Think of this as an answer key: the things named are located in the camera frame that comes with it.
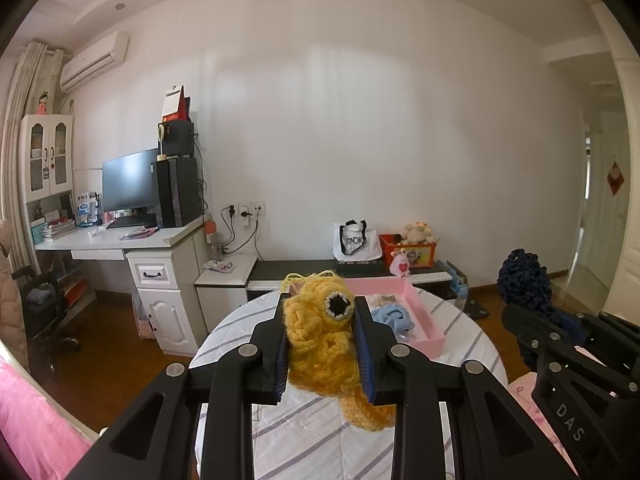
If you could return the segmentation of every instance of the stuffed animal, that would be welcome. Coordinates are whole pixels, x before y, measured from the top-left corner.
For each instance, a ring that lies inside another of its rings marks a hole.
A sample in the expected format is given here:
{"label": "stuffed animal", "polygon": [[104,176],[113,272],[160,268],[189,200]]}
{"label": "stuffed animal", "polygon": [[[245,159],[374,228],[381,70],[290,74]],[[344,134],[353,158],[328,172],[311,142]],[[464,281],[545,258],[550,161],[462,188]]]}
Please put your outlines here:
{"label": "stuffed animal", "polygon": [[414,222],[404,226],[402,231],[402,245],[431,244],[433,243],[433,230],[424,222]]}
{"label": "stuffed animal", "polygon": [[393,256],[393,260],[389,265],[389,272],[391,272],[395,276],[399,276],[400,278],[405,278],[411,271],[409,270],[410,262],[407,255],[404,253],[404,249],[402,249],[399,253],[395,251],[391,253]]}
{"label": "stuffed animal", "polygon": [[351,334],[354,309],[344,280],[326,272],[306,278],[300,292],[285,301],[289,382],[337,397],[344,417],[354,426],[380,431],[393,426],[396,407],[372,406],[364,396]]}

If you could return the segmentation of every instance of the round table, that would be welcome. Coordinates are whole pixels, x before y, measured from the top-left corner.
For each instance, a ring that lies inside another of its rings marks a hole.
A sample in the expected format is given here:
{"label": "round table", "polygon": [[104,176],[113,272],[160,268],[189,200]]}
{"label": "round table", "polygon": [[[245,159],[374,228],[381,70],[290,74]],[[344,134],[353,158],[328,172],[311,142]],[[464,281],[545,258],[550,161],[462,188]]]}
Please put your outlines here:
{"label": "round table", "polygon": [[[447,301],[418,290],[422,304],[445,334],[441,363],[460,366],[468,359],[483,363],[507,386],[507,375],[491,340],[471,319]],[[280,293],[265,294],[229,314],[209,334],[190,368],[212,363],[246,343],[257,323],[271,319]],[[195,453],[198,472],[207,405],[200,412]],[[440,403],[446,471],[453,478],[449,419]],[[394,428],[370,433],[344,419],[337,399],[320,397],[287,384],[277,406],[253,406],[254,469],[256,480],[388,479],[393,456]],[[425,460],[429,460],[425,450]]]}

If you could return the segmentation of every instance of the blue plush item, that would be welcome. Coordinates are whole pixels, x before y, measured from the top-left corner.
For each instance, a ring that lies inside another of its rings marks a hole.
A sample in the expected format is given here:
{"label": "blue plush item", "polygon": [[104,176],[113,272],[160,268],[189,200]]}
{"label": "blue plush item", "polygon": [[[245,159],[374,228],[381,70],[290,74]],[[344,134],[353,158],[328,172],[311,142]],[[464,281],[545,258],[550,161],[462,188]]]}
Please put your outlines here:
{"label": "blue plush item", "polygon": [[387,303],[371,311],[373,321],[389,325],[394,334],[403,334],[415,325],[406,309],[397,303]]}
{"label": "blue plush item", "polygon": [[[526,253],[524,249],[511,251],[500,268],[497,285],[505,303],[528,308],[567,332],[574,345],[584,344],[586,334],[580,322],[551,304],[551,282],[546,275],[546,267],[540,266],[537,254]],[[520,342],[518,346],[524,364],[535,372],[536,353]]]}

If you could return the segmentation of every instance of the pink plush toy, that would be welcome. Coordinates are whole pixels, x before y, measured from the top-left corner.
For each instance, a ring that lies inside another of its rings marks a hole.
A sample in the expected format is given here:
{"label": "pink plush toy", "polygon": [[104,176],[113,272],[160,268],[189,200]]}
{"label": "pink plush toy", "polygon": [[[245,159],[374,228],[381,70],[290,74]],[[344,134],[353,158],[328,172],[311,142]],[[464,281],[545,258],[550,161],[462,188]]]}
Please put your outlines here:
{"label": "pink plush toy", "polygon": [[395,276],[400,276],[401,278],[405,278],[411,274],[411,271],[409,270],[409,258],[404,254],[404,250],[400,253],[396,253],[394,251],[391,255],[394,259],[391,261],[391,265],[389,265],[389,272]]}

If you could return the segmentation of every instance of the silver bolt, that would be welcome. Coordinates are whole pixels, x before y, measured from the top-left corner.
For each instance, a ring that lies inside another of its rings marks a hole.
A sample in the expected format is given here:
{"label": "silver bolt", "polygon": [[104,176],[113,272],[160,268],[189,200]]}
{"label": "silver bolt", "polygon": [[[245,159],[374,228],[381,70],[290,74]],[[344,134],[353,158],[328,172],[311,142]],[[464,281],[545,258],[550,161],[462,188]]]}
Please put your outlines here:
{"label": "silver bolt", "polygon": [[171,363],[165,371],[169,377],[178,377],[184,373],[184,365],[182,363]]}
{"label": "silver bolt", "polygon": [[251,357],[252,355],[256,355],[257,352],[258,347],[252,343],[244,344],[238,349],[238,353],[242,357]]}
{"label": "silver bolt", "polygon": [[480,375],[484,372],[484,365],[480,361],[467,361],[465,363],[466,371],[473,375]]}
{"label": "silver bolt", "polygon": [[409,347],[407,345],[393,345],[391,353],[396,357],[407,357],[409,355]]}

